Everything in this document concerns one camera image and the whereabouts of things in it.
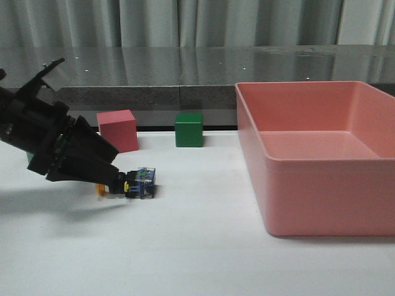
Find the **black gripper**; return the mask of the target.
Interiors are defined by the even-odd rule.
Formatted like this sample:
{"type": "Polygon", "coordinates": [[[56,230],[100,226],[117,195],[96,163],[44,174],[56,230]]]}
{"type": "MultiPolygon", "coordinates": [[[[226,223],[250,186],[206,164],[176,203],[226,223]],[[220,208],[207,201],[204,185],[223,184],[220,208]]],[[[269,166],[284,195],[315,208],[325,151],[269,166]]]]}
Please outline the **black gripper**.
{"type": "Polygon", "coordinates": [[[81,181],[102,184],[112,194],[122,194],[126,174],[112,163],[118,149],[98,135],[82,116],[67,115],[69,107],[62,102],[49,104],[32,101],[27,115],[33,128],[33,144],[28,169],[56,181],[81,181]],[[58,141],[64,134],[63,157],[58,141]]]}

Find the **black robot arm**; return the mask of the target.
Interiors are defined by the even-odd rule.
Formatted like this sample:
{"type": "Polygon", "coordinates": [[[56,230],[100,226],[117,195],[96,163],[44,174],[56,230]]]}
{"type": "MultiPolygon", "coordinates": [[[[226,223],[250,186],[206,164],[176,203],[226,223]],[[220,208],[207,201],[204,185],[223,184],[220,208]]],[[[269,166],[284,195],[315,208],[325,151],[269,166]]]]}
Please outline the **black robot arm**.
{"type": "Polygon", "coordinates": [[[1,89],[1,140],[32,154],[28,169],[49,181],[97,183],[122,194],[125,174],[112,165],[118,150],[84,117],[68,115],[65,104],[38,99],[52,69],[44,68],[17,92],[1,89]]]}

